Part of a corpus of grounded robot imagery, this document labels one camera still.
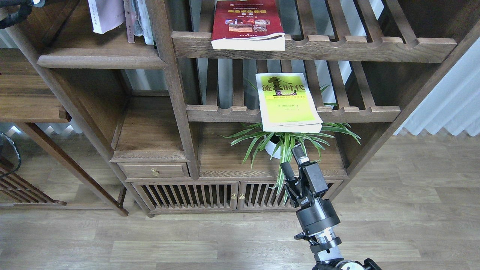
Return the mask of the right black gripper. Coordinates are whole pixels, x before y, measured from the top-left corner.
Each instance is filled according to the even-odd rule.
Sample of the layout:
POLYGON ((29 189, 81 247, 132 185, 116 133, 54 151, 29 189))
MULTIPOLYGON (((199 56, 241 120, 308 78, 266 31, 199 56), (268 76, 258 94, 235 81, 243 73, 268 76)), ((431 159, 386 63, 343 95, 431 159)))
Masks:
POLYGON ((329 189, 323 173, 316 162, 310 162, 301 146, 292 150, 295 162, 299 165, 299 176, 295 177, 289 162, 280 164, 285 175, 285 190, 293 207, 300 207, 296 215, 305 235, 315 235, 338 225, 341 221, 331 201, 322 199, 329 189))

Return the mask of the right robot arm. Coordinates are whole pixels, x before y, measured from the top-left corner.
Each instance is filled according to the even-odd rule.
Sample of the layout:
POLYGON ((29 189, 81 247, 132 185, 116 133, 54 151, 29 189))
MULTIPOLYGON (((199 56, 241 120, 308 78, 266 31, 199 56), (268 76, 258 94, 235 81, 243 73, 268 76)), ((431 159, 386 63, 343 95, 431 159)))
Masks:
POLYGON ((331 201, 322 199, 329 189, 317 162, 310 161, 300 145, 292 149, 298 164, 299 176, 295 177, 289 162, 283 162, 281 168, 286 176, 284 188, 293 207, 299 207, 295 213, 302 232, 295 236, 310 243, 316 265, 314 270, 379 270, 372 259, 364 263, 346 260, 338 246, 341 238, 336 236, 334 226, 341 221, 331 201))

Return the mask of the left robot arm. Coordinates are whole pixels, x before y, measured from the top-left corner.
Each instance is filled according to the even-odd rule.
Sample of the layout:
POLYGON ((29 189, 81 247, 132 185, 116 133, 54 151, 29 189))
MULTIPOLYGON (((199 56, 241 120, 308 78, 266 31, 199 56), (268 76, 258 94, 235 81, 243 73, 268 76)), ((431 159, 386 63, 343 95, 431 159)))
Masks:
POLYGON ((20 23, 32 13, 33 7, 41 8, 45 5, 45 0, 1 0, 0 7, 19 6, 18 10, 8 13, 7 16, 0 21, 0 29, 6 29, 20 23))

